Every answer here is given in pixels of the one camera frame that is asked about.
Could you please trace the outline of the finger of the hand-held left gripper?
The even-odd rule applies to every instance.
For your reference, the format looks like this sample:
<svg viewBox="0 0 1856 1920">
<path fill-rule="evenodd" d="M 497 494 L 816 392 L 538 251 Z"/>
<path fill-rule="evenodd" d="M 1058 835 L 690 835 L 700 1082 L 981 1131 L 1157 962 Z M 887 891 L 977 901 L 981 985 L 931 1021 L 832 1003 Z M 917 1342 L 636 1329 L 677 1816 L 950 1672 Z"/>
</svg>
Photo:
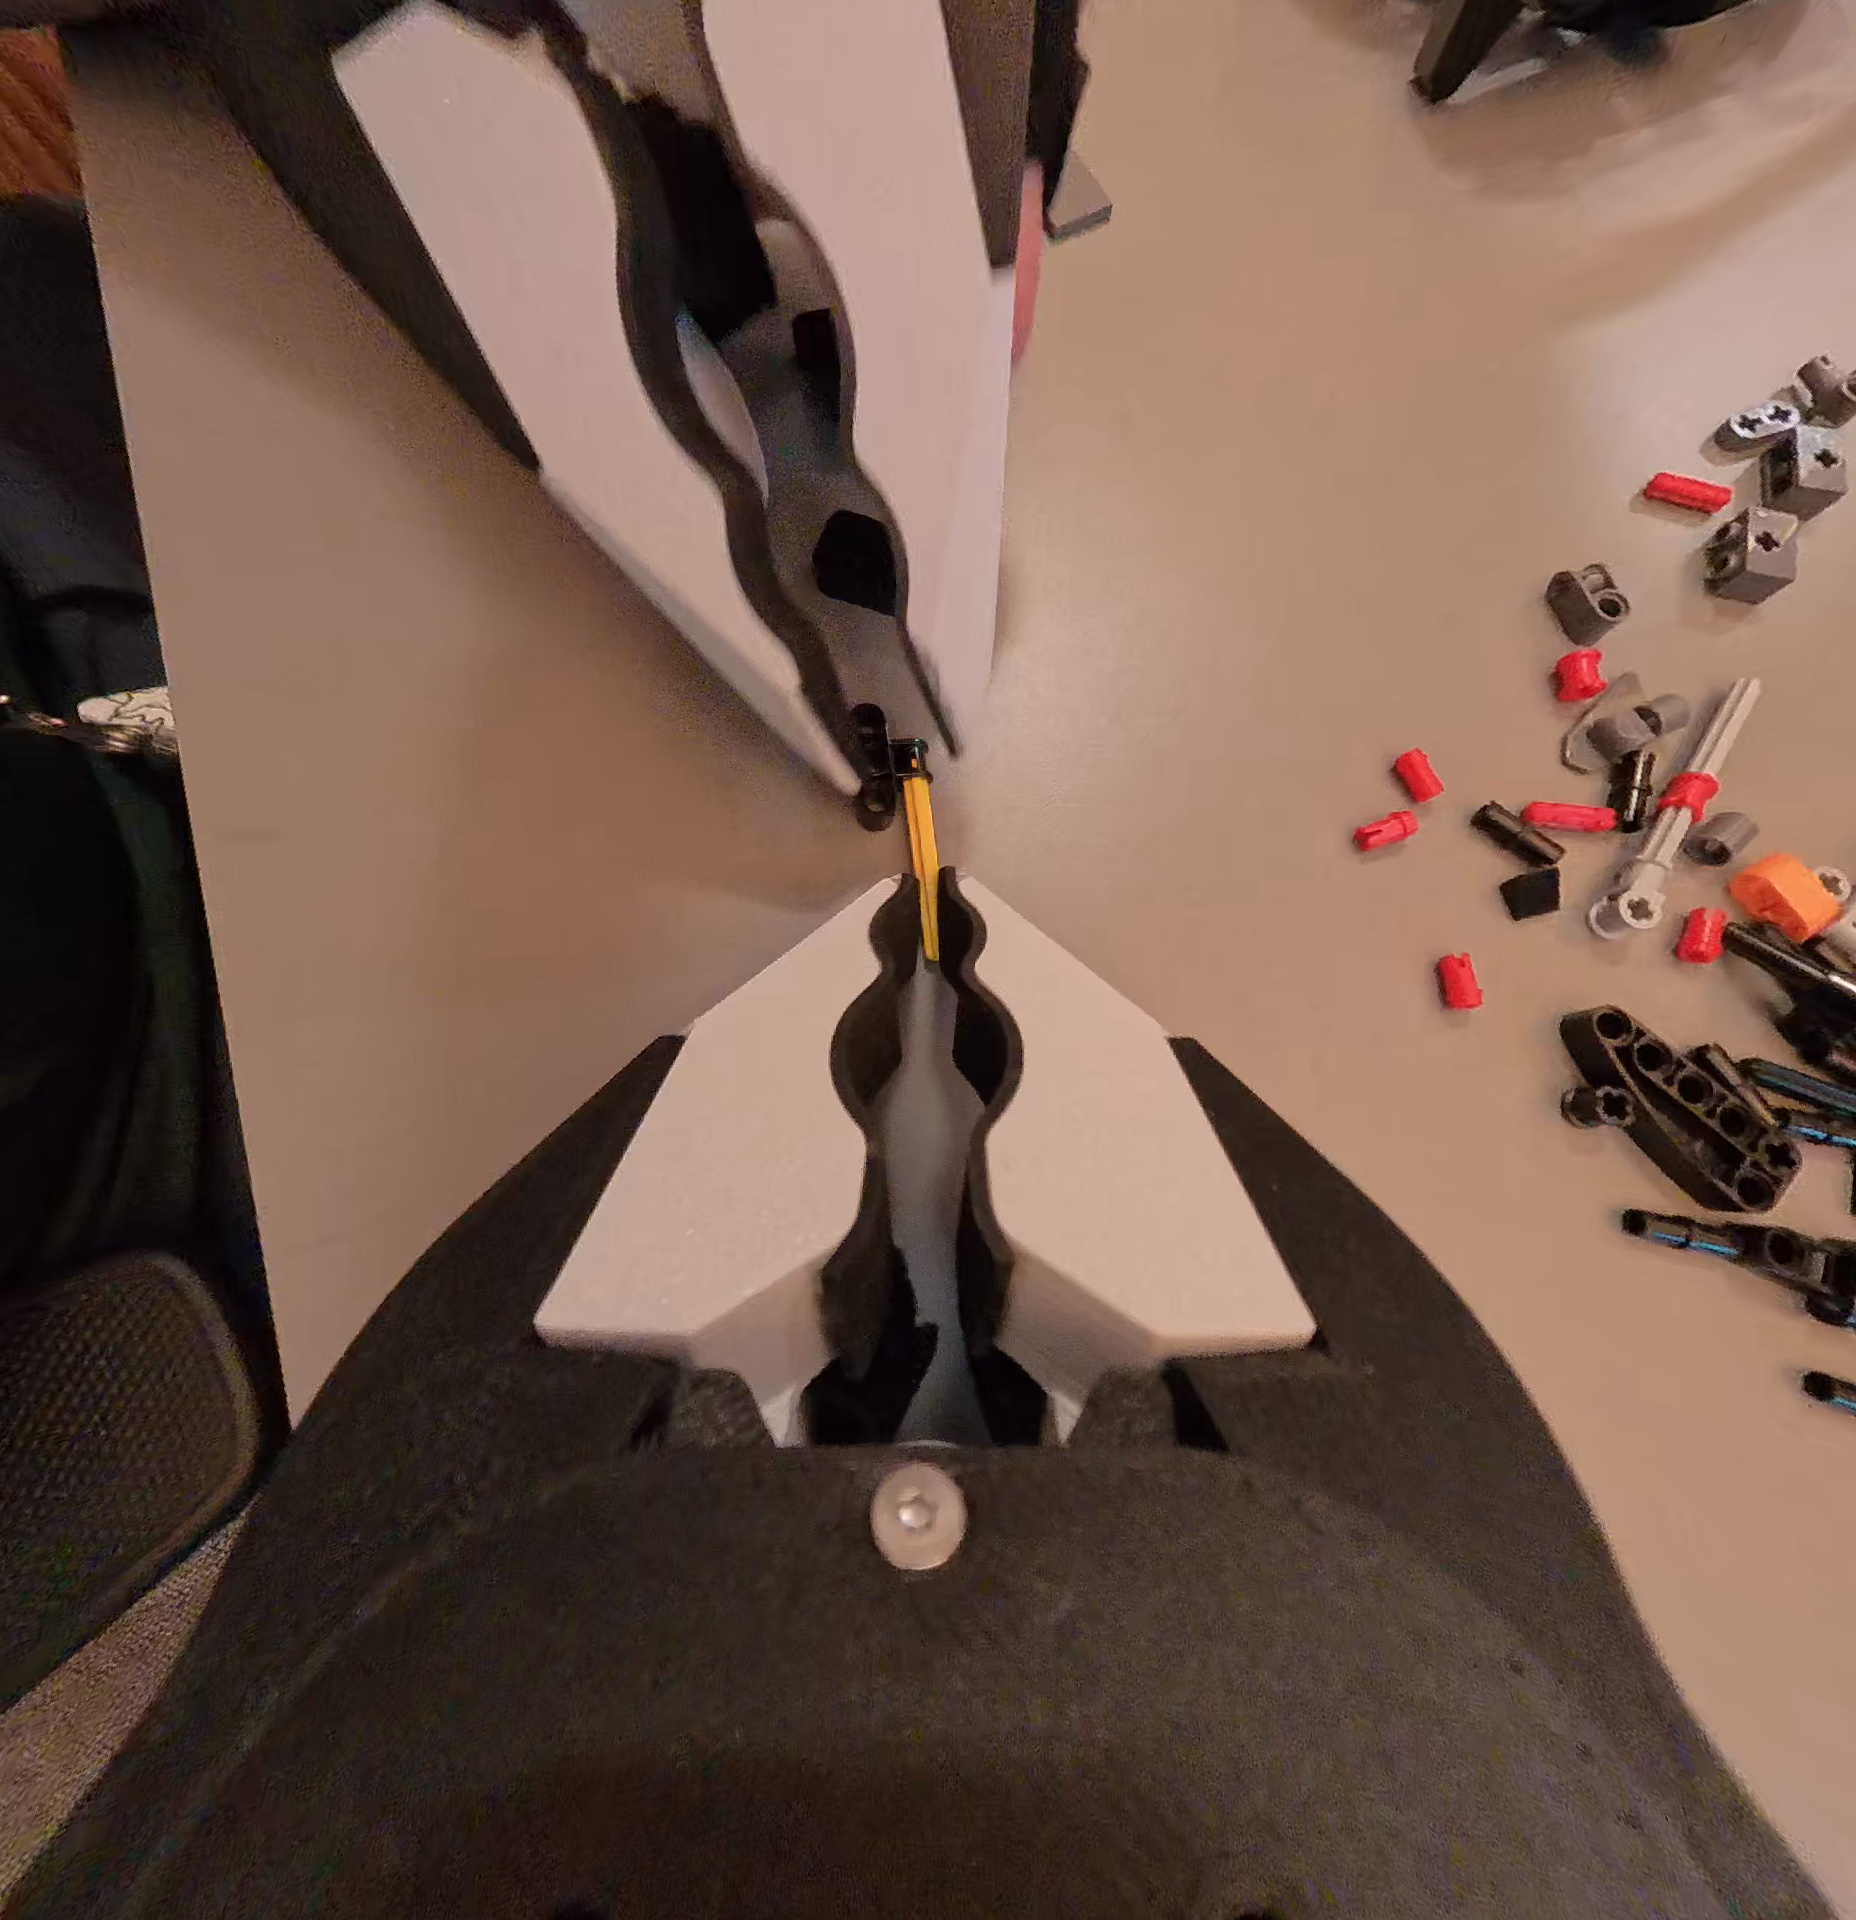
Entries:
<svg viewBox="0 0 1856 1920">
<path fill-rule="evenodd" d="M 832 277 L 847 443 L 959 753 L 999 626 L 1017 244 L 1017 3 L 704 3 L 730 124 Z"/>
<path fill-rule="evenodd" d="M 335 59 L 541 492 L 825 784 L 864 751 L 769 558 L 762 480 L 691 390 L 649 149 L 580 42 L 406 3 Z"/>
</svg>

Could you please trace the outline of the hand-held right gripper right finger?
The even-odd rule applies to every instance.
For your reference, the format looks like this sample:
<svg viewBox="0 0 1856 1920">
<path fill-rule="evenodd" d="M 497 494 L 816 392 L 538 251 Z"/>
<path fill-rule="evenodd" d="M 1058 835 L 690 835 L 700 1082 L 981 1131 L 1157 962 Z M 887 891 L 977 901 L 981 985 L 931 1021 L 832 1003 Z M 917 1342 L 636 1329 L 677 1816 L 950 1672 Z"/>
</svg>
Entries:
<svg viewBox="0 0 1856 1920">
<path fill-rule="evenodd" d="M 939 971 L 979 1102 L 954 1261 L 991 1439 L 1062 1442 L 1109 1373 L 1314 1342 L 1314 1308 L 1146 1009 L 954 870 Z"/>
</svg>

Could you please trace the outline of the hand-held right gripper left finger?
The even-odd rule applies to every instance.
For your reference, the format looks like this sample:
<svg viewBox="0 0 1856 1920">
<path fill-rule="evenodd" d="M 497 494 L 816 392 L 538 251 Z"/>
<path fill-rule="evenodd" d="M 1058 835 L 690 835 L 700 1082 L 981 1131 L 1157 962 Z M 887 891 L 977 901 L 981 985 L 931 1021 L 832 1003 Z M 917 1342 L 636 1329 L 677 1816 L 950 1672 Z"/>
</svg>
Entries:
<svg viewBox="0 0 1856 1920">
<path fill-rule="evenodd" d="M 704 1009 L 660 1071 L 532 1326 L 738 1377 L 774 1442 L 870 1367 L 889 1318 L 874 1105 L 902 1057 L 919 884 L 879 882 Z"/>
</svg>

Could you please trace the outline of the yellow lego axle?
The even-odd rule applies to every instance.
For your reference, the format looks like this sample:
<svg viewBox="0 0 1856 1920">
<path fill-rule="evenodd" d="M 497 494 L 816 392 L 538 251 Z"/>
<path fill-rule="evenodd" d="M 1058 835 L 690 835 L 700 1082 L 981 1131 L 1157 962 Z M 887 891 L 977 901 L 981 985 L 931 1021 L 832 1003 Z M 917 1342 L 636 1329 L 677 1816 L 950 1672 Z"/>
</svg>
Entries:
<svg viewBox="0 0 1856 1920">
<path fill-rule="evenodd" d="M 917 879 L 919 939 L 926 967 L 939 968 L 939 835 L 931 821 L 931 775 L 926 761 L 926 742 L 909 738 L 891 743 L 891 769 L 909 821 L 909 851 Z"/>
</svg>

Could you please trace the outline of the partly built lego car model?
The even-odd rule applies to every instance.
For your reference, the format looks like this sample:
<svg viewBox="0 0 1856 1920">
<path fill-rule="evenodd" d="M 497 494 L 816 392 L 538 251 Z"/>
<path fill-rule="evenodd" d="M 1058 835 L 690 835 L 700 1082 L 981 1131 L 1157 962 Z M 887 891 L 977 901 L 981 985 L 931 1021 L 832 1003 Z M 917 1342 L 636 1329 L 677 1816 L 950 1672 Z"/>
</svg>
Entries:
<svg viewBox="0 0 1856 1920">
<path fill-rule="evenodd" d="M 1597 42 L 1611 61 L 1646 64 L 1665 40 L 1746 3 L 1436 3 L 1409 87 L 1427 107 L 1454 99 L 1512 35 L 1567 48 Z"/>
</svg>

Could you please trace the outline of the pile of lego pieces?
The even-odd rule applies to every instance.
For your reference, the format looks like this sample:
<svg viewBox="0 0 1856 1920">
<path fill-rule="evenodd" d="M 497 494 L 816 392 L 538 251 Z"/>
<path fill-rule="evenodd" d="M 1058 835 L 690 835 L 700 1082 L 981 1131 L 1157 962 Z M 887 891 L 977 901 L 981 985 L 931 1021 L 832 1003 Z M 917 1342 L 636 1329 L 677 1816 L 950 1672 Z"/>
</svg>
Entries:
<svg viewBox="0 0 1856 1920">
<path fill-rule="evenodd" d="M 1856 368 L 1818 356 L 1791 390 L 1716 428 L 1711 451 L 1730 472 L 1645 480 L 1645 509 L 1706 524 L 1697 583 L 1710 603 L 1753 612 L 1796 583 L 1802 529 L 1851 492 L 1852 419 Z M 1856 876 L 1758 851 L 1755 817 L 1723 803 L 1762 699 L 1755 676 L 1689 700 L 1611 668 L 1611 636 L 1635 603 L 1601 560 L 1556 569 L 1541 606 L 1562 636 L 1546 674 L 1567 715 L 1556 756 L 1604 795 L 1472 808 L 1468 829 L 1505 861 L 1504 912 L 1558 917 L 1570 840 L 1611 840 L 1589 933 L 1617 947 L 1665 939 L 1670 961 L 1689 971 L 1740 962 L 1796 1060 L 1737 1057 L 1716 1042 L 1684 1048 L 1611 999 L 1577 1005 L 1556 1021 L 1571 1067 L 1558 1115 L 1622 1133 L 1665 1185 L 1710 1209 L 1622 1209 L 1628 1236 L 1753 1271 L 1818 1323 L 1856 1336 L 1856 1236 L 1799 1234 L 1778 1217 L 1807 1147 L 1845 1157 L 1856 1217 Z"/>
</svg>

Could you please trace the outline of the black mesh chair seat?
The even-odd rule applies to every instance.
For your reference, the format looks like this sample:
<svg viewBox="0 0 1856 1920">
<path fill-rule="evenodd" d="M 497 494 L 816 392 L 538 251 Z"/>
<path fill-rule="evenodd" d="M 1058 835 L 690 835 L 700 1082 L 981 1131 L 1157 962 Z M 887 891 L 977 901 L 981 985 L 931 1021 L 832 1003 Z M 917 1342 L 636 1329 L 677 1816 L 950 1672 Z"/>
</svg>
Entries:
<svg viewBox="0 0 1856 1920">
<path fill-rule="evenodd" d="M 219 1284 L 114 1254 L 0 1299 L 0 1717 L 230 1520 L 287 1438 Z"/>
</svg>

